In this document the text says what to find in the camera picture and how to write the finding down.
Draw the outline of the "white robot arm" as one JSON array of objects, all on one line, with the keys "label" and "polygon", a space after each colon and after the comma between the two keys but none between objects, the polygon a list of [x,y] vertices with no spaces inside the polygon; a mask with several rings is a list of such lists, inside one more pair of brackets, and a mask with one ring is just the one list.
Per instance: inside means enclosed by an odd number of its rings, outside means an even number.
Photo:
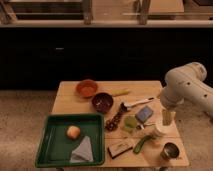
[{"label": "white robot arm", "polygon": [[185,99],[198,105],[213,123],[213,87],[204,83],[205,66],[191,62],[175,67],[165,74],[166,86],[160,93],[160,102],[166,109],[174,109]]}]

